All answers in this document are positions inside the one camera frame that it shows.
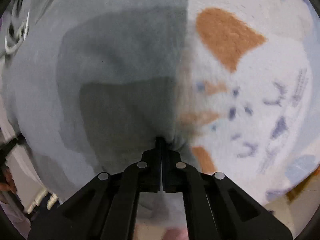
finger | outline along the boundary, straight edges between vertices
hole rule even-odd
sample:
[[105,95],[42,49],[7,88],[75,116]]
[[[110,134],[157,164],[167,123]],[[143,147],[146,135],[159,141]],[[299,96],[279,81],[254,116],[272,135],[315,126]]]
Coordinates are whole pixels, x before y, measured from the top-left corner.
[[9,186],[10,188],[10,191],[13,193],[13,194],[16,194],[17,193],[17,187],[15,185],[13,185],[12,187]]
[[12,174],[10,172],[9,169],[5,169],[4,172],[3,172],[4,176],[5,176],[5,180],[7,182],[11,181],[12,180]]
[[15,185],[15,183],[14,183],[14,180],[9,181],[8,184],[9,184],[10,190],[11,190],[13,193],[16,194],[16,193],[17,193],[17,187],[16,187],[16,185]]
[[6,183],[0,183],[0,190],[1,191],[9,191],[10,190],[10,186]]

